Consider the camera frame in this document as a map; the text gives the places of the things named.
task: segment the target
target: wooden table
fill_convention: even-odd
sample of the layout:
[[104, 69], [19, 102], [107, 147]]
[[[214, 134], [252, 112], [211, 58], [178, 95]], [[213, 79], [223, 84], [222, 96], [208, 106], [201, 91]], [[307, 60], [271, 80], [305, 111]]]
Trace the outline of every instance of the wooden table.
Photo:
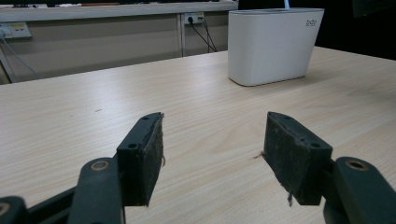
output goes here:
[[127, 208], [128, 223], [323, 223], [322, 207], [289, 207], [254, 159], [268, 111], [396, 188], [396, 62], [315, 48], [305, 77], [257, 87], [227, 78], [227, 52], [0, 86], [0, 196], [30, 207], [75, 186], [83, 164], [113, 156], [158, 111], [166, 165], [149, 208]]

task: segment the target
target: cable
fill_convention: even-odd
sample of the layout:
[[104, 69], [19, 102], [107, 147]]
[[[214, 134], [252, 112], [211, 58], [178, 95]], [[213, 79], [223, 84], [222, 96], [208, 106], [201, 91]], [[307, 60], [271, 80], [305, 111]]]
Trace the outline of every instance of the cable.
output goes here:
[[204, 23], [204, 27], [205, 27], [205, 29], [206, 29], [207, 36], [210, 38], [210, 42], [212, 42], [213, 48], [214, 48], [214, 49], [216, 50], [216, 52], [217, 52], [218, 49], [216, 48], [215, 43], [213, 43], [212, 36], [210, 36], [209, 29], [207, 28], [207, 23], [206, 23], [205, 18], [200, 17], [200, 18], [198, 18], [198, 20], [201, 20], [201, 21]]
[[8, 44], [8, 42], [6, 41], [6, 38], [2, 35], [1, 36], [1, 40], [3, 40], [4, 44], [8, 47], [8, 49], [15, 55], [15, 57], [23, 64], [25, 65], [27, 68], [29, 68], [30, 71], [32, 71], [32, 73], [35, 75], [35, 77], [37, 77], [38, 79], [42, 79], [43, 77], [40, 76], [37, 72], [35, 72], [35, 70], [33, 70], [33, 68], [31, 68], [29, 65], [27, 65], [26, 62], [24, 62], [20, 56], [18, 56], [18, 54], [14, 51], [14, 49]]
[[189, 23], [190, 23], [192, 29], [195, 31], [195, 33], [197, 33], [198, 36], [200, 36], [205, 41], [207, 46], [210, 47], [213, 51], [218, 52], [216, 49], [214, 49], [212, 46], [210, 46], [210, 44], [204, 39], [204, 37], [195, 29], [195, 27], [194, 27], [194, 25], [192, 23], [192, 18], [191, 17], [189, 17]]

